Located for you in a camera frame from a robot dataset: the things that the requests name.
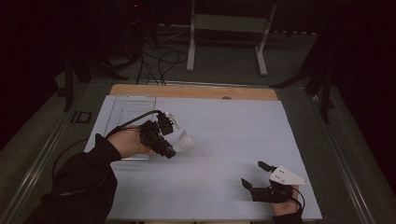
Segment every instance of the white tabletop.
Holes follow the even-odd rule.
[[[123,108],[134,105],[125,104],[131,99],[107,96],[86,151],[93,147],[96,133],[105,135],[124,122],[109,121],[120,111],[127,113]],[[257,161],[264,161],[309,179],[279,101],[156,97],[155,108],[171,112],[195,148],[170,160],[156,155],[148,161],[113,162],[119,185],[108,218],[269,220],[273,215],[269,204],[251,201],[241,177],[253,187],[267,187],[270,174],[257,166]],[[165,136],[171,144],[172,134]],[[300,186],[300,191],[306,202],[303,219],[321,219],[312,187]]]

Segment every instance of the person's left hand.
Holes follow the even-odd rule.
[[[154,154],[150,147],[140,143],[139,132],[138,127],[130,126],[112,134],[107,140],[117,149],[123,159],[135,154]]]

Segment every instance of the desk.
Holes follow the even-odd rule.
[[[165,103],[162,106],[169,109],[165,111],[181,121],[196,145],[171,160],[154,156],[149,161],[113,162],[119,186],[110,219],[269,220],[273,214],[269,204],[251,201],[240,178],[255,187],[268,186],[269,174],[257,161],[283,165],[308,178],[282,104],[272,90],[116,85],[110,94],[91,139],[96,133],[105,134],[114,94],[149,94]],[[233,100],[220,100],[223,96]],[[89,142],[85,151],[91,148]],[[306,200],[303,219],[321,219],[312,187],[300,190]]]

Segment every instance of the floor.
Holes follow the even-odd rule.
[[[161,83],[159,74],[170,68],[163,76],[167,85],[268,88],[298,73],[316,38],[314,35],[272,33],[264,48],[269,74],[261,77],[255,61],[255,42],[246,41],[247,36],[235,36],[235,39],[220,43],[201,33],[202,38],[197,39],[195,68],[188,73],[183,62],[185,53],[179,52],[187,52],[188,35],[182,34],[182,28],[173,33],[179,34],[175,37],[167,32],[173,31],[163,28],[163,34],[159,33],[161,49],[155,49],[149,40],[144,46],[145,63],[139,84]],[[171,50],[174,52],[163,56]],[[121,61],[122,58],[112,60],[113,63]],[[64,146],[91,133],[111,86],[136,83],[139,65],[140,62],[120,71],[122,76],[129,78],[126,81],[114,80],[92,69],[91,83],[75,81],[75,102],[68,113],[63,112],[64,98],[54,95],[14,136],[0,154],[1,223],[22,223],[26,219],[39,203],[39,197],[50,190],[52,165]],[[62,87],[62,75],[58,81]],[[318,97],[304,92],[306,82],[305,79],[276,90],[276,94],[285,107],[317,196],[323,215],[319,223],[395,223],[395,196],[336,87],[332,87],[330,124],[326,124],[318,112]],[[72,122],[75,111],[92,112],[93,119],[89,123]],[[83,148],[84,143],[72,147],[60,163]]]

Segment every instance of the gray carpet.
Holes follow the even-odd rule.
[[[259,75],[252,48],[246,48],[246,45],[244,47],[239,45],[237,49],[230,46],[212,47],[209,46],[212,44],[203,40],[202,46],[199,44],[197,47],[194,72],[186,72],[186,64],[181,63],[165,75],[165,80],[168,84],[179,82],[207,85],[234,84],[265,88],[297,74],[314,39],[314,36],[304,35],[291,37],[271,35],[264,50],[269,71],[269,76],[266,78]],[[186,51],[186,43],[188,42],[181,37],[178,41],[167,45]],[[144,49],[144,51],[161,57],[166,49],[163,51]],[[166,60],[177,59],[176,54],[169,56]],[[145,56],[145,62],[150,64],[152,73],[159,79],[158,60]],[[138,65],[137,63],[120,72],[130,77],[130,80],[123,81],[124,83],[135,83]],[[169,64],[162,66],[165,71]],[[146,82],[148,71],[147,67],[143,69],[141,83]],[[26,192],[25,200],[21,200],[21,209],[16,211],[9,223],[22,223],[38,205],[39,197],[50,190],[50,172],[56,156],[66,146],[89,136],[103,99],[114,83],[120,82],[97,74],[91,84],[76,85],[78,97],[68,114],[63,112],[64,98],[53,96],[3,149],[0,154],[2,215],[39,152],[43,148],[53,149],[35,186],[31,192]],[[153,77],[150,78],[150,83],[155,84]],[[301,88],[305,83],[306,80],[303,80],[285,90],[277,90],[276,93],[285,107],[317,196],[323,215],[319,223],[396,223],[395,196],[384,176],[379,172],[370,149],[336,88],[332,89],[334,108],[329,112],[331,124],[326,125],[318,115],[317,101],[312,96],[307,96]],[[91,122],[70,123],[74,111],[92,112]],[[59,122],[65,125],[63,127],[57,125]],[[59,137],[51,141],[49,136],[54,132],[59,134]],[[64,155],[60,163],[83,148],[84,143],[73,147]],[[341,149],[341,154],[334,152],[334,148]],[[340,166],[343,162],[348,164],[347,170]],[[364,215],[367,214],[363,214],[362,217],[359,208],[361,203],[353,200],[356,195],[351,193],[356,192],[362,196],[365,206],[369,208],[369,217],[372,220],[368,222],[363,221]]]

